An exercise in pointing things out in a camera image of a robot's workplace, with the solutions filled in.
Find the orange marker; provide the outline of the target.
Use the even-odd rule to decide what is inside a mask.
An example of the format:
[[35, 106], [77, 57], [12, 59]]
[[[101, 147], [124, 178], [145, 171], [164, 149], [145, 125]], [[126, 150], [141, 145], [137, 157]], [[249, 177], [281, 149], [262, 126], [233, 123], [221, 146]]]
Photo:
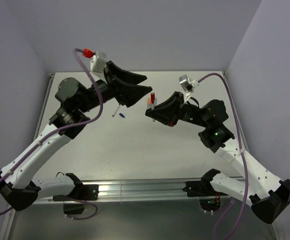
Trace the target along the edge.
[[150, 108], [150, 107], [151, 107], [151, 104], [152, 104], [151, 99], [148, 98], [148, 99], [147, 99], [147, 107]]

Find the red pen cap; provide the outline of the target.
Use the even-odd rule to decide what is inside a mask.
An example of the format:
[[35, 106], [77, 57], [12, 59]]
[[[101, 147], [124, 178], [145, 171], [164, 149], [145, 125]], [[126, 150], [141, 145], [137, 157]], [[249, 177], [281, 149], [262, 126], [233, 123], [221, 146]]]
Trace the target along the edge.
[[150, 101], [151, 101], [152, 104], [155, 102], [155, 99], [156, 99], [155, 93], [151, 92], [150, 93]]

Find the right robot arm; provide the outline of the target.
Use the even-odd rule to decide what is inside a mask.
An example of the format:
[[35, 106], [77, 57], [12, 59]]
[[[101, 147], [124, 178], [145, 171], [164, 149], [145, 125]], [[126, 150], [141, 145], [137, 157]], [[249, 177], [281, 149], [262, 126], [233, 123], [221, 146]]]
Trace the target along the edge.
[[222, 100], [213, 99], [199, 107], [185, 102], [183, 94], [176, 91], [161, 104], [149, 107], [145, 115], [169, 127], [178, 121], [203, 127], [198, 133], [203, 145], [244, 177], [245, 182], [240, 182], [211, 169], [199, 183], [205, 194], [220, 192], [245, 202], [266, 224], [272, 224], [290, 204], [290, 180], [274, 175], [239, 146], [238, 138], [223, 124], [229, 116]]

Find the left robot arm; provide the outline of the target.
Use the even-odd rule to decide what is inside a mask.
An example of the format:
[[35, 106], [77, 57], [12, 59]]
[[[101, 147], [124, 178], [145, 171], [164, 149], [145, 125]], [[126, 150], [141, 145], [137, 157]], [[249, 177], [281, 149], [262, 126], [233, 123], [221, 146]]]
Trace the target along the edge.
[[36, 200], [61, 196], [78, 200], [84, 194], [82, 181], [73, 173], [59, 177], [35, 178], [37, 171], [63, 146], [77, 137], [84, 127], [101, 115], [90, 119], [86, 112], [115, 99], [131, 107], [152, 91], [141, 85], [147, 80], [142, 74], [123, 70], [112, 61], [104, 64], [101, 79], [86, 88], [77, 79], [67, 77], [58, 85], [55, 98], [60, 107], [49, 119], [41, 134], [16, 159], [0, 168], [0, 194], [15, 211], [22, 211]]

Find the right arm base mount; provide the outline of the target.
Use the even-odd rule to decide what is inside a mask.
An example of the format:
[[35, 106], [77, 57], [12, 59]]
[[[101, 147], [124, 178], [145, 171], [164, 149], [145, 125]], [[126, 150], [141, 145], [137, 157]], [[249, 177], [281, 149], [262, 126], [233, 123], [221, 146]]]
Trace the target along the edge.
[[232, 198], [222, 200], [221, 197], [226, 194], [215, 191], [208, 182], [203, 180], [186, 181], [182, 191], [189, 198], [198, 197], [201, 211], [204, 214], [220, 213], [233, 203]]

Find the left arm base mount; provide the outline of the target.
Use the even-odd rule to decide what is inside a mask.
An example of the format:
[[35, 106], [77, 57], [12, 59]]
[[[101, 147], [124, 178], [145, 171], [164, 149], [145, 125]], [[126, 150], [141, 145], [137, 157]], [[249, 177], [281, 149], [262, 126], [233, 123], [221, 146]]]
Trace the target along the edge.
[[[98, 199], [99, 185], [98, 184], [87, 184], [83, 185], [83, 188], [77, 196], [70, 195], [56, 195], [52, 197], [54, 202], [63, 203], [63, 213], [67, 218], [73, 220], [87, 220], [94, 217], [99, 208], [93, 201]], [[92, 209], [93, 212], [90, 215], [82, 216], [84, 211]]]

